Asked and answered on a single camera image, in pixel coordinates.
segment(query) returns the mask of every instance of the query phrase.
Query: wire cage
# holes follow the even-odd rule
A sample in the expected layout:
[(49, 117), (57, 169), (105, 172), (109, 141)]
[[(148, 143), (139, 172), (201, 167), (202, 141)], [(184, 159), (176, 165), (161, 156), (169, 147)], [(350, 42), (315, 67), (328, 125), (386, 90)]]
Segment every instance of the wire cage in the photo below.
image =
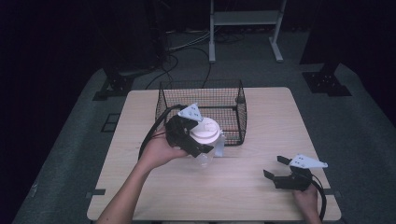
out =
[[(239, 146), (245, 140), (247, 102), (241, 80), (161, 82), (155, 119), (173, 105), (198, 104), (203, 117), (215, 120), (225, 135), (225, 146)], [(174, 109), (166, 121), (177, 114)]]

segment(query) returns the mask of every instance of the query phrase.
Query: human hand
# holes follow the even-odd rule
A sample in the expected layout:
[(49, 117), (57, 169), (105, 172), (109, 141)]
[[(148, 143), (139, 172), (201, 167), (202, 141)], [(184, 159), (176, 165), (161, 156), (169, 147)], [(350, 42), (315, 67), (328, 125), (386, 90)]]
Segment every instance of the human hand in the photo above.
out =
[(321, 223), (318, 215), (318, 190), (310, 185), (305, 191), (293, 190), (294, 201), (309, 224)]
[(137, 162), (137, 165), (143, 167), (147, 172), (168, 163), (172, 159), (188, 155), (182, 149), (169, 146), (165, 132), (165, 128), (162, 127), (152, 135), (153, 137), (148, 141), (140, 160)]

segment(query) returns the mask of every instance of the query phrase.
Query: black strap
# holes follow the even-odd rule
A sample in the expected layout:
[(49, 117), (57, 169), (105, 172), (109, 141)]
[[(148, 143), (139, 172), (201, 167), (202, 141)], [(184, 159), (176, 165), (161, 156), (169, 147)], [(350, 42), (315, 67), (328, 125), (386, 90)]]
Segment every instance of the black strap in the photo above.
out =
[(140, 157), (143, 154), (143, 151), (145, 150), (146, 145), (148, 144), (149, 140), (151, 140), (152, 135), (154, 134), (155, 130), (157, 130), (158, 126), (161, 124), (161, 122), (163, 122), (163, 120), (166, 118), (166, 116), (173, 110), (176, 108), (179, 109), (183, 109), (185, 108), (185, 105), (173, 105), (169, 108), (167, 108), (165, 111), (163, 111), (163, 113), (160, 115), (159, 118), (157, 118), (157, 120), (155, 120), (154, 124), (152, 125), (151, 129), (148, 131), (148, 134), (145, 137), (145, 140), (143, 140), (142, 145), (140, 146), (139, 149), (139, 156), (137, 157), (138, 160), (140, 160)]

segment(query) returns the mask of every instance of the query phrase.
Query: forearm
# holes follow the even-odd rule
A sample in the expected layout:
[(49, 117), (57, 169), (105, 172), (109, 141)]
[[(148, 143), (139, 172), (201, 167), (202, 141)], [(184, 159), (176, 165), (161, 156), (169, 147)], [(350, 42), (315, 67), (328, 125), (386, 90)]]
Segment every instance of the forearm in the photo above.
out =
[(312, 213), (306, 213), (303, 215), (304, 215), (305, 222), (307, 224), (322, 224), (318, 213), (312, 212)]
[(136, 165), (96, 223), (131, 223), (137, 200), (148, 176), (149, 170)]

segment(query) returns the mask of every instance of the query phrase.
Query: black curtain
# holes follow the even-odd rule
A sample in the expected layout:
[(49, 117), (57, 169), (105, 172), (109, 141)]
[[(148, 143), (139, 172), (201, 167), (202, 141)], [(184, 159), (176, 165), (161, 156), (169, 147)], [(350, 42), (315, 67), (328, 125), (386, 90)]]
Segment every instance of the black curtain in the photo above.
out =
[(396, 124), (395, 24), (393, 1), (322, 0), (301, 63), (345, 64)]

